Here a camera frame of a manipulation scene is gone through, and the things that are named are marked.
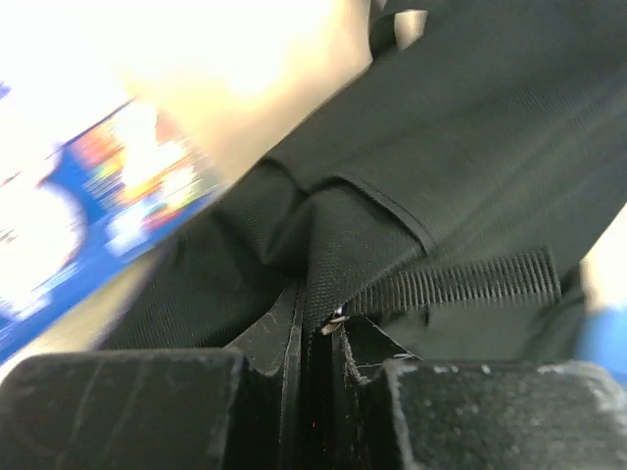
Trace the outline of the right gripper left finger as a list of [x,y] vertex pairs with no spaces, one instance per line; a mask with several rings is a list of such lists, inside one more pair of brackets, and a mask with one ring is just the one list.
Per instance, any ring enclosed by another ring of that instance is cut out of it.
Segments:
[[30,357],[1,386],[5,469],[293,469],[302,297],[222,349]]

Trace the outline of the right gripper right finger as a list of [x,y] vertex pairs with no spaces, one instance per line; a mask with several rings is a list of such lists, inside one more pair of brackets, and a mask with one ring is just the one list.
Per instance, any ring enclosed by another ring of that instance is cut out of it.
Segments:
[[372,321],[332,335],[342,469],[622,469],[626,394],[577,361],[423,361]]

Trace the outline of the black student backpack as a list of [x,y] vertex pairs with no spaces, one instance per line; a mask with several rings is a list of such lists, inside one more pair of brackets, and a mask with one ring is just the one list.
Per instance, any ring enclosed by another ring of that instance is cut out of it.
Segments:
[[392,46],[177,234],[103,348],[219,347],[292,285],[430,359],[563,360],[626,201],[622,1],[419,1]]

